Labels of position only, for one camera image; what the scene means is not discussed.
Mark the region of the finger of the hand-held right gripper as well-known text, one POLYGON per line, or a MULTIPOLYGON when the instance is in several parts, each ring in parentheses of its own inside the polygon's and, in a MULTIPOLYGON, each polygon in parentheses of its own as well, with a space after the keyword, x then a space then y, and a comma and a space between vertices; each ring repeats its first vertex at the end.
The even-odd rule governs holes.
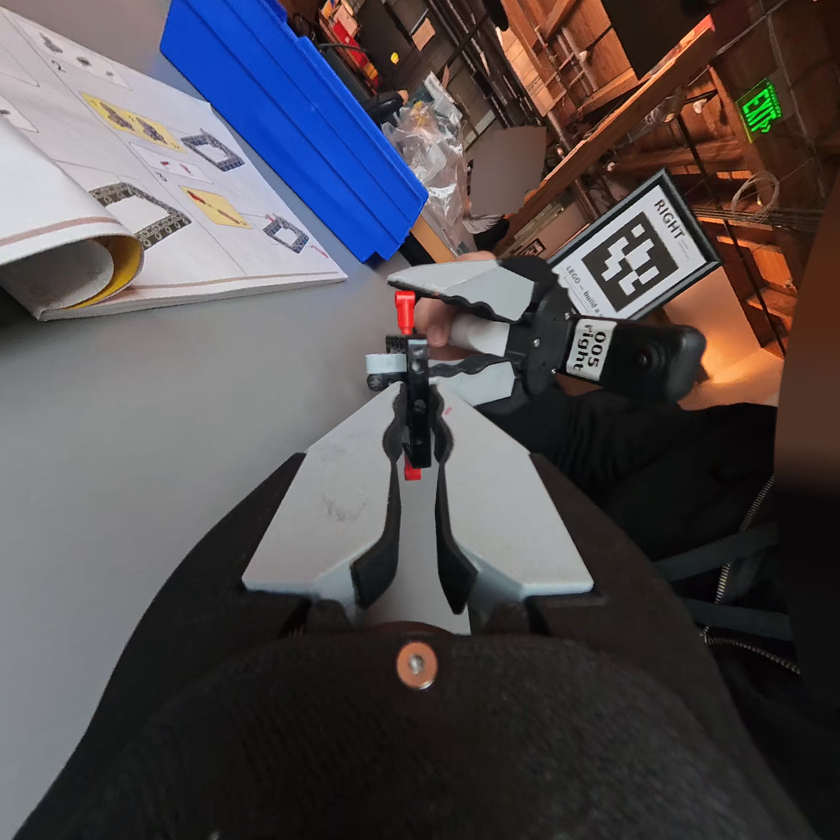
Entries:
POLYGON ((527 395, 509 360, 474 354, 460 360, 436 360, 428 369, 430 385, 473 406, 523 407, 527 395))
POLYGON ((394 290, 416 299, 436 298, 460 307, 460 314, 492 322, 517 323, 538 305, 547 288, 541 258, 471 259, 400 269, 387 278, 394 290))

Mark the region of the black lego frame assembly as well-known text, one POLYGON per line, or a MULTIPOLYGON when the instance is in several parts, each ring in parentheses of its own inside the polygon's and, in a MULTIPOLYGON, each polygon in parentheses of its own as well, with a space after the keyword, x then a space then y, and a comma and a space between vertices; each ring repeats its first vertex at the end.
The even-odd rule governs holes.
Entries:
POLYGON ((423 471, 432 464, 432 433, 429 423, 429 346, 426 337, 385 337, 383 353, 365 356, 365 375, 372 392, 393 384, 405 386, 406 409, 402 420, 402 450, 414 467, 423 471))

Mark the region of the clear plastic bags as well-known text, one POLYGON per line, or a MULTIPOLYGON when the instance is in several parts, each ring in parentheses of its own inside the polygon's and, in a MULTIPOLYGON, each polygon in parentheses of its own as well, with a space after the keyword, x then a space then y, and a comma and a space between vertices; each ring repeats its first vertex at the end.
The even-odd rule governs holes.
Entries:
POLYGON ((463 114, 430 72, 413 96, 381 125, 385 137, 427 190, 423 210, 448 247, 466 250, 467 161, 463 114))

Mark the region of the person's black jacket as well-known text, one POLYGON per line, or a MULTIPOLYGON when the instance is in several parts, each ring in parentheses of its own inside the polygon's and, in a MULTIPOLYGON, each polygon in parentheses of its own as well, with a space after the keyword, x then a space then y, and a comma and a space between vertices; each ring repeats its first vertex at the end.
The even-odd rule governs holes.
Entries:
POLYGON ((774 476, 735 533, 654 564, 688 609, 744 725, 793 803, 819 832, 804 682, 782 588, 774 476))

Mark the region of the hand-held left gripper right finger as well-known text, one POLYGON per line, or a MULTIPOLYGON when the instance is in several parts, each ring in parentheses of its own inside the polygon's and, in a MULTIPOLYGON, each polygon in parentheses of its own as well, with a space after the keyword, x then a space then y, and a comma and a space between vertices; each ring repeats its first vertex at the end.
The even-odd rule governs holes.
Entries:
POLYGON ((591 593, 592 574, 529 451, 443 386, 430 396, 437 571, 452 612, 591 593))

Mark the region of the lego instruction booklet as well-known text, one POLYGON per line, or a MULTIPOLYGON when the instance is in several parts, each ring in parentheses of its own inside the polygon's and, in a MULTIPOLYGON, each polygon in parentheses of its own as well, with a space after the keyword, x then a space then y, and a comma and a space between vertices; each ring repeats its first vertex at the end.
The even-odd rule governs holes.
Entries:
POLYGON ((38 321, 347 275, 210 106, 2 8, 2 290, 38 321))

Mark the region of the person's right forearm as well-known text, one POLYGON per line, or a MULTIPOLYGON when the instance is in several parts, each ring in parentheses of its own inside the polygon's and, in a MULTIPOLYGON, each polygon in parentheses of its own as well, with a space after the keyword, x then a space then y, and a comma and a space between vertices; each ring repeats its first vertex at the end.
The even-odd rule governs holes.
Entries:
POLYGON ((555 386, 516 411, 479 410, 551 462, 652 561, 738 531, 773 473, 774 406, 686 411, 555 386))

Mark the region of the person's right hand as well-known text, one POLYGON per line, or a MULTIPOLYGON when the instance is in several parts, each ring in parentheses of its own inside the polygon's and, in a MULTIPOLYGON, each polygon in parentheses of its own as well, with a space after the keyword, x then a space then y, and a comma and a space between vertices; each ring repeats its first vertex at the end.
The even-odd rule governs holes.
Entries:
POLYGON ((460 307, 436 298, 419 298, 414 308, 414 328, 426 337, 432 350, 448 346, 452 325, 460 307))

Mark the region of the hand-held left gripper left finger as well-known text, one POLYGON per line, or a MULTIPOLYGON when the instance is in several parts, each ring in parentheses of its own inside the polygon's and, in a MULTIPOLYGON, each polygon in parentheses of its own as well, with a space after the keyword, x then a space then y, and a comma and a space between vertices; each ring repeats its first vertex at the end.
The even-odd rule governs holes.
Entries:
POLYGON ((243 574, 252 592, 369 607, 396 575, 403 386, 307 450, 243 574))

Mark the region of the blue plastic bin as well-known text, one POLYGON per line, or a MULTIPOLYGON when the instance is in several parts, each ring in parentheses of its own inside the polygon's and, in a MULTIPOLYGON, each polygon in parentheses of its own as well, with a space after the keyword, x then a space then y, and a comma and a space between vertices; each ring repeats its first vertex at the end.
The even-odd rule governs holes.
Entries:
POLYGON ((427 189, 283 6, 172 1, 161 53, 359 261, 403 246, 427 189))

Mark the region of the green exit sign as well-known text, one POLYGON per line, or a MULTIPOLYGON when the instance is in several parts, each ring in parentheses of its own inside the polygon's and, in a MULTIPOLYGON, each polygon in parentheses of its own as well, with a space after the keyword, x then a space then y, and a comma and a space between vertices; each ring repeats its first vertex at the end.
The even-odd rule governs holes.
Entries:
POLYGON ((744 92, 735 101, 735 105, 750 144, 769 133, 776 123, 784 120, 779 93, 769 77, 744 92))

